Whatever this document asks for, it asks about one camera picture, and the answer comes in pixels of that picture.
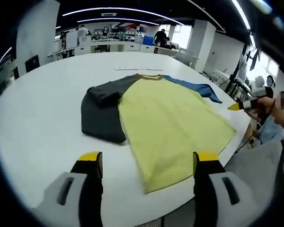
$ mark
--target blue box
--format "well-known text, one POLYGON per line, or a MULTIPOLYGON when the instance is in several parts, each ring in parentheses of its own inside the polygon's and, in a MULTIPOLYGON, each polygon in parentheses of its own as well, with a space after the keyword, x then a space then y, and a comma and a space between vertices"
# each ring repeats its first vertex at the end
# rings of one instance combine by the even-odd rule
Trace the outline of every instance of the blue box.
POLYGON ((143 44, 152 46, 152 43, 153 43, 153 37, 145 35, 143 39, 143 44))

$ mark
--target white table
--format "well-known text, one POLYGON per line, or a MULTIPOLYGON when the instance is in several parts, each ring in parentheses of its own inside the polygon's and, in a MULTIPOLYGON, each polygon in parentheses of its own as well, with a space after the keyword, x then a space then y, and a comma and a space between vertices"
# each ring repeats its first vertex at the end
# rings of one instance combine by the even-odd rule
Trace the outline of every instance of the white table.
POLYGON ((81 132, 80 107, 91 86, 135 73, 166 74, 193 83, 208 83, 223 104, 208 102, 237 129, 220 154, 229 161, 247 129, 244 112, 227 110, 234 101, 214 83, 160 54, 109 52, 75 56, 52 62, 17 79, 0 98, 0 160, 16 194, 28 207, 36 207, 44 190, 76 160, 92 151, 103 152, 104 226, 131 227, 157 219, 193 198, 190 177, 145 195, 129 145, 107 143, 81 132), (115 70, 115 66, 145 65, 164 71, 115 70))

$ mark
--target ceiling light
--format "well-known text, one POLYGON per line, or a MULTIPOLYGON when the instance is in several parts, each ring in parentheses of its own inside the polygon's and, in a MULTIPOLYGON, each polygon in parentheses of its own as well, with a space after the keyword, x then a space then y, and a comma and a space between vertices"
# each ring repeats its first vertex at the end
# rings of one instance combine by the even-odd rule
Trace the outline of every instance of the ceiling light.
POLYGON ((237 8, 237 11, 239 12, 239 14, 240 14, 240 16, 241 16, 241 18, 242 18, 242 20, 243 20, 243 22, 244 22, 244 24, 245 24, 245 27, 247 28, 247 30, 250 30, 250 25, 249 25, 249 23, 248 23, 248 20, 247 20, 247 18, 246 18, 246 16, 245 16, 245 14, 244 14, 244 12, 243 12, 243 10, 242 10, 240 4, 238 3, 237 0, 231 0, 231 1, 232 1, 232 3, 235 5, 235 7, 237 8))
POLYGON ((67 15, 70 15, 70 14, 80 13, 80 12, 90 11, 90 10, 99 10, 99 9, 120 9, 120 10, 131 10, 131 11, 136 11, 136 12, 141 12, 141 13, 148 13, 148 14, 152 14, 152 15, 155 15, 155 16, 158 16, 158 17, 165 18, 167 20, 171 20, 171 21, 176 22, 176 23, 178 23, 180 25, 184 25, 183 23, 181 23, 179 21, 176 21, 176 20, 174 20, 172 18, 163 16, 163 15, 160 15, 160 14, 157 14, 157 13, 152 13, 152 12, 145 11, 145 10, 140 10, 140 9, 121 8, 121 7, 99 7, 99 8, 81 9, 81 10, 77 10, 77 11, 73 11, 73 12, 70 12, 70 13, 63 14, 62 16, 67 16, 67 15))
POLYGON ((8 49, 8 51, 5 52, 5 54, 2 56, 2 58, 0 59, 0 62, 2 61, 2 59, 5 57, 5 55, 11 50, 11 47, 8 49))
MULTIPOLYGON (((237 0, 231 0, 232 3, 235 5, 235 7, 237 8, 237 11, 239 12, 244 24, 245 24, 245 27, 246 29, 248 30, 248 32, 250 31, 250 25, 248 23, 248 20, 247 20, 247 17, 246 15, 244 14, 240 4, 237 2, 237 0)), ((251 44, 256 47, 256 43, 255 43, 255 39, 252 35, 249 36, 250 37, 250 40, 251 40, 251 44)))
POLYGON ((110 17, 110 18, 94 18, 94 19, 87 19, 87 20, 79 20, 78 23, 80 23, 80 22, 85 22, 85 21, 92 21, 92 20, 131 20, 131 21, 139 21, 139 22, 143 22, 143 23, 148 23, 148 24, 152 24, 152 25, 157 25, 157 26, 159 26, 159 24, 152 23, 152 22, 148 22, 148 21, 144 21, 144 20, 136 20, 136 19, 128 19, 128 18, 116 18, 116 17, 110 17))

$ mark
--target blue sleeve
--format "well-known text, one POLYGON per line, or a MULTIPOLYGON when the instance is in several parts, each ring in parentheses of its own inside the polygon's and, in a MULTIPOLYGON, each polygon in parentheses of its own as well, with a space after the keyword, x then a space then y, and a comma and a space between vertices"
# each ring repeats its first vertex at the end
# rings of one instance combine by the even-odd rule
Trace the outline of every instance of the blue sleeve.
POLYGON ((259 128, 258 132, 261 133, 263 131, 264 127, 265 127, 265 123, 262 125, 261 128, 259 128))
POLYGON ((276 133, 273 135, 271 139, 282 139, 284 136, 284 129, 280 126, 278 127, 276 133))
POLYGON ((170 76, 165 76, 165 75, 164 75, 164 79, 166 79, 170 82, 173 82, 175 84, 179 84, 181 86, 184 86, 184 87, 186 87, 190 90, 196 91, 202 97, 210 98, 210 100, 212 100, 215 103, 222 103, 222 101, 220 99, 218 99, 217 95, 215 94, 215 92, 213 91, 211 86, 209 86, 208 84, 193 84, 193 83, 189 83, 189 82, 184 81, 184 80, 174 79, 170 76))

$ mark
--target yellow t-shirt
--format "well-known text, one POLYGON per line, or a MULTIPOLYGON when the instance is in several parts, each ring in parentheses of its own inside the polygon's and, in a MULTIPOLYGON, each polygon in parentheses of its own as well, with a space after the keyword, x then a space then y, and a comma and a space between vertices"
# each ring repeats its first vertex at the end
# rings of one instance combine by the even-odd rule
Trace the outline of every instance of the yellow t-shirt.
POLYGON ((236 131, 195 91, 140 79, 118 106, 146 193, 193 174, 193 152, 219 154, 236 131))

